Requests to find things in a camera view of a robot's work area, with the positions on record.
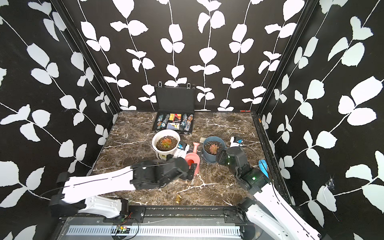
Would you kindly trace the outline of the pink plastic watering can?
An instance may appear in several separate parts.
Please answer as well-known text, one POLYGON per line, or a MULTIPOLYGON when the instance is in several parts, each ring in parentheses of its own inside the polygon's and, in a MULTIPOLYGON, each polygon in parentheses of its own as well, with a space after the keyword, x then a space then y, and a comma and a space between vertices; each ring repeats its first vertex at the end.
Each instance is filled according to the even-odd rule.
POLYGON ((193 151, 186 155, 185 160, 190 167, 192 166, 192 164, 197 165, 196 169, 195 169, 195 173, 194 173, 194 175, 196 176, 200 170, 201 159, 200 159, 199 155, 197 154, 198 146, 200 145, 200 143, 193 142, 193 145, 194 145, 193 151))

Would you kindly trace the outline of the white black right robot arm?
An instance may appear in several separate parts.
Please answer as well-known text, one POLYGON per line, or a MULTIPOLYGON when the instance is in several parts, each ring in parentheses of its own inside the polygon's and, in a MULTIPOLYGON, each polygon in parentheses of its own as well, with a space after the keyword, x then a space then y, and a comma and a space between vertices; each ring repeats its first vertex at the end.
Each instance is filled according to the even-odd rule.
POLYGON ((244 201, 246 218, 274 240, 321 240, 323 236, 311 227, 279 194, 272 180, 253 168, 241 147, 217 150, 216 162, 226 166, 237 183, 256 202, 244 201))

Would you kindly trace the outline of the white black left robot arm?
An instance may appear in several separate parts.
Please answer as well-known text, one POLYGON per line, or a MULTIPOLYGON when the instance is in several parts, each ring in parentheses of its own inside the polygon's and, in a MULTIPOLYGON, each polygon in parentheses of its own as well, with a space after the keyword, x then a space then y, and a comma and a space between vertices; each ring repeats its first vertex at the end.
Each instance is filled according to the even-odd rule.
POLYGON ((128 201, 113 200, 105 194, 121 191, 151 190, 165 187, 175 179, 194 178, 196 163, 184 158, 149 160, 121 170, 87 177, 58 176, 58 193, 49 203, 53 217, 78 213, 101 215, 108 219, 128 214, 128 201))

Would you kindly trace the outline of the pink succulent plant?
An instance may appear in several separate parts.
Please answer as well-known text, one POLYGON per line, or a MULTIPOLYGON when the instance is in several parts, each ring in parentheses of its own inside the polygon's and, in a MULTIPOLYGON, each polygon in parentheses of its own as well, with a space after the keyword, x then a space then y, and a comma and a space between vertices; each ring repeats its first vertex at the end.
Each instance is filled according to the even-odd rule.
POLYGON ((216 155, 219 148, 220 148, 220 145, 211 144, 210 147, 209 147, 209 153, 211 155, 216 155))

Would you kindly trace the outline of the red green succulent plant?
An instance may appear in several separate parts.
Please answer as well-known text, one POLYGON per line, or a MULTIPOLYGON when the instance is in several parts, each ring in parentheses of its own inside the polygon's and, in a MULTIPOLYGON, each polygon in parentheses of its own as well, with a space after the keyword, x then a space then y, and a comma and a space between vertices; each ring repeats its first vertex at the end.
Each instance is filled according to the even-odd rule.
POLYGON ((172 136, 166 136, 160 139, 159 141, 159 150, 169 151, 173 149, 177 144, 177 139, 172 136))

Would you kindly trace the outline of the blue plastic plant pot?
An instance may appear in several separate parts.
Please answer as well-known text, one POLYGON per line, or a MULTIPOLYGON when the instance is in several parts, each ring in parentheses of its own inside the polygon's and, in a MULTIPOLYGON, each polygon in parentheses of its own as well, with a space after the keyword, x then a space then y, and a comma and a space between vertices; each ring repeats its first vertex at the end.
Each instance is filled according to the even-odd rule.
POLYGON ((203 142, 203 159, 208 164, 216 162, 219 149, 225 150, 227 147, 219 137, 208 137, 203 142))

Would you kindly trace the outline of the white ceramic plant pot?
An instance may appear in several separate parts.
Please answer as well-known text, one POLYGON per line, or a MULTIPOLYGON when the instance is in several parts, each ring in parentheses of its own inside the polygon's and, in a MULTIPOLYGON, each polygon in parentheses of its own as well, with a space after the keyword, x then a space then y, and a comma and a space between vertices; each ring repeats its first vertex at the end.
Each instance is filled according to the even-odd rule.
POLYGON ((180 135, 174 130, 162 130, 152 139, 152 147, 159 160, 166 160, 168 155, 174 155, 179 143, 180 135))

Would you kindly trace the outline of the light blue cylinder tool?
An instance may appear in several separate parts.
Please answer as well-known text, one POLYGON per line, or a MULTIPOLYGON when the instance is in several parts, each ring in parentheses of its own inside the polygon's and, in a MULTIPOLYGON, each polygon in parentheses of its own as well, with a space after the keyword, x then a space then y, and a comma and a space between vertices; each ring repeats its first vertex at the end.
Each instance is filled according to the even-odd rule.
POLYGON ((261 170, 261 172, 267 177, 269 178, 269 174, 268 174, 268 165, 267 165, 267 162, 265 160, 259 160, 259 168, 261 170))

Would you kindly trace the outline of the small brass fitting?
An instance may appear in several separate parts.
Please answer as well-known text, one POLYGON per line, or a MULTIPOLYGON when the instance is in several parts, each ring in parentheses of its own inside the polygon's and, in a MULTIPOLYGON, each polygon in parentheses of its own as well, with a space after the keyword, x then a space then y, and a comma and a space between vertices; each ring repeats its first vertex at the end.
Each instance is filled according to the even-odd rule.
POLYGON ((175 199, 175 203, 180 205, 181 204, 181 200, 182 200, 182 196, 177 194, 176 199, 175 199))

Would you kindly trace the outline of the open black case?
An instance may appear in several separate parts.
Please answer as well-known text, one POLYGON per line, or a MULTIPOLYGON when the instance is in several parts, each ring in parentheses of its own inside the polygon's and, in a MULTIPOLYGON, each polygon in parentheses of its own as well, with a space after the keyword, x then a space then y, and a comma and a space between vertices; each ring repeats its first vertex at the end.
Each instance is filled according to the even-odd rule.
POLYGON ((152 130, 191 134, 195 117, 195 91, 190 83, 185 87, 168 87, 158 82, 155 87, 158 112, 152 130))

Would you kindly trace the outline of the small green circuit board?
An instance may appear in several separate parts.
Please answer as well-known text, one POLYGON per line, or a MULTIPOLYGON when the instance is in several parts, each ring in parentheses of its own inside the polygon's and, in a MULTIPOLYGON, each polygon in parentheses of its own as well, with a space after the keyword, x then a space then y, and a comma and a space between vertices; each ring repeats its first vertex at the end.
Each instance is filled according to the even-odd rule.
POLYGON ((118 234, 129 234, 130 231, 131 231, 130 226, 117 226, 116 227, 115 235, 118 235, 118 234))

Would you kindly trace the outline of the black front mounting rail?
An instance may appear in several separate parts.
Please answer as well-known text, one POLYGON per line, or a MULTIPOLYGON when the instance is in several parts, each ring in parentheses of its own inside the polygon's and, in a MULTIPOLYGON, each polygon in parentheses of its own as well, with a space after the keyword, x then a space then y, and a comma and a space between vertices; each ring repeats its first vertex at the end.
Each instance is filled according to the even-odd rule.
POLYGON ((236 206, 130 206, 123 203, 123 206, 108 218, 105 213, 91 213, 85 209, 85 204, 57 205, 50 206, 53 217, 102 217, 104 223, 113 225, 128 224, 130 222, 143 223, 144 218, 219 218, 225 223, 245 223, 248 219, 246 213, 250 213, 250 207, 257 202, 246 199, 236 206))

